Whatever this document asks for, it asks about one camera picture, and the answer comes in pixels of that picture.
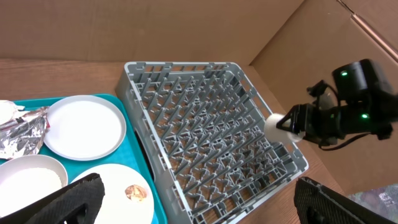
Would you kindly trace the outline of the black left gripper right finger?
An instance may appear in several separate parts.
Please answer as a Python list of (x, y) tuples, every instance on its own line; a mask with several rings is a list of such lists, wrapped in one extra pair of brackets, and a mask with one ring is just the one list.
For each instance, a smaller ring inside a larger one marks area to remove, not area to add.
[(301, 224), (394, 224), (309, 177), (296, 181), (294, 205)]

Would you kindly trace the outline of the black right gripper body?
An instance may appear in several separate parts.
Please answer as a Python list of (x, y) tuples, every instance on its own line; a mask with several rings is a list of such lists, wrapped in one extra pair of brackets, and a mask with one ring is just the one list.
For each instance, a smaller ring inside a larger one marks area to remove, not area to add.
[(332, 146), (344, 139), (341, 130), (341, 100), (337, 91), (324, 80), (307, 88), (307, 93), (315, 98), (312, 103), (299, 106), (300, 130), (304, 140), (319, 147)]

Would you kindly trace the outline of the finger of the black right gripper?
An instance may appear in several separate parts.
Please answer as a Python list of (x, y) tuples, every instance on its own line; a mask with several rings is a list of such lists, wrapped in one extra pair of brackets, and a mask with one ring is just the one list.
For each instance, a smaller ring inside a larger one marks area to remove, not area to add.
[(276, 128), (290, 133), (299, 133), (300, 132), (300, 125), (298, 122), (299, 113), (300, 113), (300, 106), (299, 105), (293, 106), (287, 112), (287, 114), (284, 115), (276, 123)]

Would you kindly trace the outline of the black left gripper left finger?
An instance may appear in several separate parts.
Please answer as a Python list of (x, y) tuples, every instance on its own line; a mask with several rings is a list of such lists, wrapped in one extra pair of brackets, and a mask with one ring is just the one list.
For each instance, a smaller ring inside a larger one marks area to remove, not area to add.
[(91, 173), (1, 218), (1, 224), (94, 224), (105, 196), (104, 183)]

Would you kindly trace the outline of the white paper cup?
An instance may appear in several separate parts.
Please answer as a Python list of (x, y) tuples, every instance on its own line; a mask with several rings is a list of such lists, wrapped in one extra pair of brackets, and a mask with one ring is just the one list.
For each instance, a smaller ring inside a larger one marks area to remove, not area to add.
[(270, 142), (281, 142), (288, 144), (290, 142), (299, 142), (303, 139), (305, 133), (300, 132), (294, 134), (288, 131), (283, 131), (276, 127), (276, 124), (284, 117), (283, 114), (274, 113), (265, 120), (264, 134)]

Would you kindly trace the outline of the large pinkish white plate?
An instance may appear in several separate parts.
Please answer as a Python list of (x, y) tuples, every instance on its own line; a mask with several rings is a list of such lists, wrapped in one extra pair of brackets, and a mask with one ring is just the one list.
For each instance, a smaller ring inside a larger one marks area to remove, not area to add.
[[(75, 177), (75, 180), (91, 173), (100, 175), (105, 191), (95, 224), (146, 224), (152, 222), (154, 196), (149, 184), (140, 173), (121, 164), (102, 164), (82, 172)], [(126, 197), (125, 189), (134, 184), (145, 188), (147, 192), (145, 200), (134, 202)]]

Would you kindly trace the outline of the grey bowl of rice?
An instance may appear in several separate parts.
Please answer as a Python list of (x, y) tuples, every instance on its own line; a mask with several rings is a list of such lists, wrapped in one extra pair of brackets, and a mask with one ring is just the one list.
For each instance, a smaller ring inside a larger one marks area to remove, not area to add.
[(1, 217), (10, 215), (68, 184), (65, 167), (45, 155), (28, 155), (1, 164)]

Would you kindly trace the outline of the brown food scrap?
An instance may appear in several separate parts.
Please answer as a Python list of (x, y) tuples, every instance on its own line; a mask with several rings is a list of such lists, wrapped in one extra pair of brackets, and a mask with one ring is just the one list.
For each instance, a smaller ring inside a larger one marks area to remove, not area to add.
[(140, 185), (130, 185), (125, 189), (126, 197), (134, 202), (141, 202), (147, 198), (147, 192), (145, 188)]

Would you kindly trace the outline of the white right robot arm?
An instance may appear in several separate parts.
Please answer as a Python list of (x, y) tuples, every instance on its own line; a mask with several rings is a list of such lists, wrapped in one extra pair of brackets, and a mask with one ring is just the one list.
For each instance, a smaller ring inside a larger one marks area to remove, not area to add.
[(368, 135), (389, 139), (397, 121), (397, 95), (374, 61), (344, 65), (332, 77), (334, 85), (321, 80), (308, 87), (315, 100), (293, 106), (276, 129), (323, 151), (336, 151)]

